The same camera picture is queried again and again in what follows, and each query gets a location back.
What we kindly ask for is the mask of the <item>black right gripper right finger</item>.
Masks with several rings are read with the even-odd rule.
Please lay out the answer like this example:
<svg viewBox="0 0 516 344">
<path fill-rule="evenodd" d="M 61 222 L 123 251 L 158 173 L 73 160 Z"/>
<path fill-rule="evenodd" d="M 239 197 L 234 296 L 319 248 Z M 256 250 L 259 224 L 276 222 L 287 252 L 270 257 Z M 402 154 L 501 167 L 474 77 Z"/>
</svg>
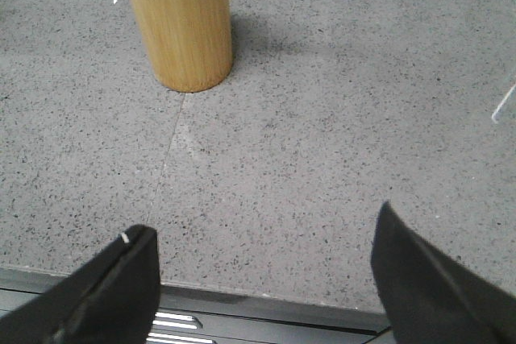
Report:
<svg viewBox="0 0 516 344">
<path fill-rule="evenodd" d="M 398 343 L 513 343 L 515 298 L 379 211 L 371 266 Z"/>
</svg>

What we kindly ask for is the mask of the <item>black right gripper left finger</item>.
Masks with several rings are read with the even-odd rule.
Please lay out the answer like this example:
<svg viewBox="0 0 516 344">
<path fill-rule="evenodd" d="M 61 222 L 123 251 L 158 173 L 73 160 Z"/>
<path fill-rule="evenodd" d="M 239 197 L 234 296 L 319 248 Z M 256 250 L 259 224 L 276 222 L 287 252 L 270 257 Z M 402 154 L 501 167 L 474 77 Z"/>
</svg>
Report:
<svg viewBox="0 0 516 344">
<path fill-rule="evenodd" d="M 1 319 L 3 343 L 144 343 L 160 304 L 155 229 L 134 225 Z"/>
</svg>

